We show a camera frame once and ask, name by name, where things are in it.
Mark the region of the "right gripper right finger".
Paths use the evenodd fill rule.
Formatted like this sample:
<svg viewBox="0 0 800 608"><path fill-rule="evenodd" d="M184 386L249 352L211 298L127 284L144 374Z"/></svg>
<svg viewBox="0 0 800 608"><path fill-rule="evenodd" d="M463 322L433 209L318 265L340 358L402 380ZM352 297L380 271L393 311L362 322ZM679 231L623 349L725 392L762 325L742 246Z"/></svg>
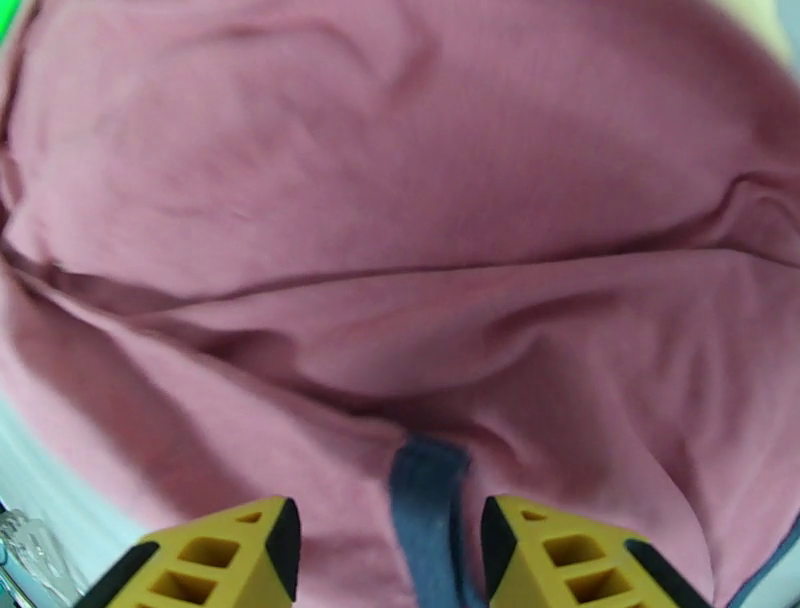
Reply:
<svg viewBox="0 0 800 608"><path fill-rule="evenodd" d="M481 550L492 607L706 607L644 537L499 495L486 499Z"/></svg>

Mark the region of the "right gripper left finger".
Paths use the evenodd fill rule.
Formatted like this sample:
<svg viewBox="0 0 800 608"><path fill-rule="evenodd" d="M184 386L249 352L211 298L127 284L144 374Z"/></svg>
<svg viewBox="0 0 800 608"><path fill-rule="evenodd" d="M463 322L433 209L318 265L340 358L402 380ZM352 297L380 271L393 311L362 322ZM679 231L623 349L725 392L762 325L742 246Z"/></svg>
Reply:
<svg viewBox="0 0 800 608"><path fill-rule="evenodd" d="M80 607L290 607L301 523L291 498L270 497L142 537Z"/></svg>

